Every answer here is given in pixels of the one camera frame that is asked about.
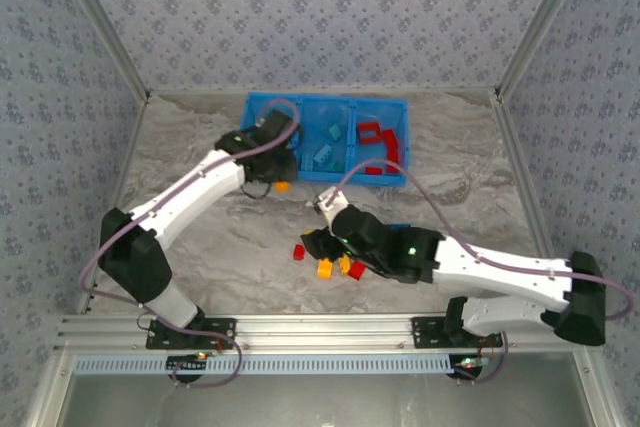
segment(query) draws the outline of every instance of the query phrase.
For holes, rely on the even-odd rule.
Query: red block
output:
[[[382,140],[384,145],[387,146],[387,150],[398,150],[398,139],[393,129],[386,129],[382,131]]]
[[[367,266],[362,262],[358,262],[357,260],[351,264],[351,268],[349,269],[349,277],[353,277],[356,280],[360,280],[364,271],[367,270]]]
[[[365,167],[364,173],[366,175],[382,175],[381,167]]]
[[[293,260],[302,260],[304,259],[304,245],[296,244],[293,249]]]
[[[397,150],[393,150],[393,151],[387,150],[387,160],[390,160],[391,162],[395,162],[397,164],[398,163],[398,151]],[[387,164],[387,172],[390,173],[390,174],[397,174],[398,173],[398,169],[396,169],[395,167],[392,167],[392,166]]]
[[[358,140],[363,145],[377,144],[379,142],[382,142],[382,132],[380,131],[380,124],[378,124],[378,122],[375,120],[372,120],[370,122],[360,122],[356,126],[356,131],[358,132]]]

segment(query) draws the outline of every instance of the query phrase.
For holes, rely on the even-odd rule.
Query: blue plastic bin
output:
[[[273,99],[286,99],[300,110],[300,123],[304,129],[294,149],[298,163],[298,179],[309,182],[340,182],[345,173],[354,165],[367,158],[385,158],[383,143],[359,145],[356,136],[356,123],[377,120],[381,129],[393,129],[398,139],[398,160],[404,168],[409,165],[409,122],[407,102],[398,99],[368,99],[353,97],[332,97],[321,95],[291,95],[250,93],[245,102],[244,115],[240,128],[255,125],[256,117],[264,105]],[[275,104],[272,108],[291,114],[285,104]],[[328,132],[333,124],[340,129],[341,136],[334,140]],[[322,165],[313,162],[312,170],[302,170],[301,160],[304,154],[311,158],[325,146],[331,147],[331,156]],[[351,184],[400,187],[405,185],[403,174],[365,175],[364,171],[354,175]]]

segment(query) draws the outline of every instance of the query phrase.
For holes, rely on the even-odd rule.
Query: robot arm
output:
[[[102,220],[101,245],[129,224],[132,218],[151,213],[107,250],[98,263],[100,268],[138,303],[148,306],[178,327],[192,326],[194,319],[201,318],[203,313],[173,281],[164,251],[207,207],[245,182],[296,179],[295,157],[284,144],[205,172],[205,168],[218,159],[277,138],[290,127],[290,122],[287,115],[274,110],[259,127],[224,135],[196,167],[154,199],[129,213],[117,208],[109,211]],[[194,174],[197,179],[189,183]],[[174,192],[179,193],[154,211],[154,206]]]
[[[485,337],[498,331],[553,328],[559,337],[585,345],[604,343],[604,289],[569,277],[523,275],[491,267],[472,257],[455,239],[440,232],[392,229],[370,213],[349,204],[340,192],[331,205],[332,187],[315,204],[328,226],[302,236],[315,258],[347,254],[382,277],[403,283],[465,285],[507,297],[449,303],[451,329]],[[483,258],[542,272],[581,272],[602,277],[592,256],[575,252],[565,259],[536,259],[473,247]],[[452,337],[457,332],[450,332]]]

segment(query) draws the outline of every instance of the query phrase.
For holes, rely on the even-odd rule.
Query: lego brick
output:
[[[334,141],[342,137],[342,131],[340,130],[340,127],[338,127],[338,124],[333,124],[331,127],[329,127],[327,129],[327,134],[329,134],[329,137],[331,137]]]
[[[358,132],[358,141],[362,145],[377,144],[382,142],[382,132],[380,131],[380,124],[377,121],[372,120],[370,122],[360,122],[356,126]]]
[[[289,192],[289,187],[291,187],[289,182],[276,182],[273,184],[273,190],[280,193]]]
[[[321,279],[330,279],[331,271],[333,270],[333,263],[328,259],[322,259],[318,261],[318,272],[317,276]]]
[[[302,154],[302,160],[300,161],[300,170],[311,172],[313,170],[313,157],[311,154]]]
[[[396,133],[393,129],[385,129],[382,131],[382,141],[388,151],[398,150],[398,139],[396,139]]]
[[[351,259],[347,255],[343,255],[338,260],[340,264],[340,273],[342,275],[347,275],[349,273],[349,269],[351,268]]]
[[[356,280],[360,280],[360,277],[362,277],[362,274],[364,274],[365,270],[367,270],[367,266],[362,262],[358,262],[356,260],[353,264],[351,264],[348,275],[349,277],[352,277]]]
[[[397,164],[398,163],[398,151],[397,150],[387,150],[387,160],[390,160],[391,162],[395,162]],[[390,165],[387,165],[386,168],[387,168],[387,172],[389,174],[397,174],[398,173],[398,169],[396,169],[395,167],[391,167]]]
[[[315,155],[315,157],[313,158],[313,160],[318,164],[318,165],[324,165],[327,163],[327,161],[329,160],[329,157],[331,157],[331,146],[330,145],[324,145],[319,151],[318,153]]]
[[[381,167],[365,167],[364,173],[366,175],[382,175]]]
[[[331,170],[332,172],[344,172],[344,165],[339,160],[334,160],[333,162],[331,162],[329,170]]]
[[[302,244],[296,244],[296,246],[293,249],[293,260],[297,260],[297,261],[301,261],[304,259],[304,245]]]

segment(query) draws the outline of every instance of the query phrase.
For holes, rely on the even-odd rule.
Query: gray marble floor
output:
[[[363,96],[382,95],[369,93]],[[533,255],[517,190],[485,93],[394,92],[409,102],[410,169],[444,212],[475,244]],[[237,128],[245,95],[176,95],[152,98],[135,148],[121,207],[156,196]],[[322,227],[306,206],[326,186],[295,183],[285,194],[255,201],[232,193],[203,212],[172,244],[174,278],[208,313],[348,313],[440,311],[455,293],[427,284],[404,285],[367,271],[360,282],[316,277],[316,262],[294,262],[299,235]],[[347,197],[383,222],[441,229],[412,185],[348,186]],[[99,287],[117,286],[101,274]],[[92,313],[130,309],[96,299]]]

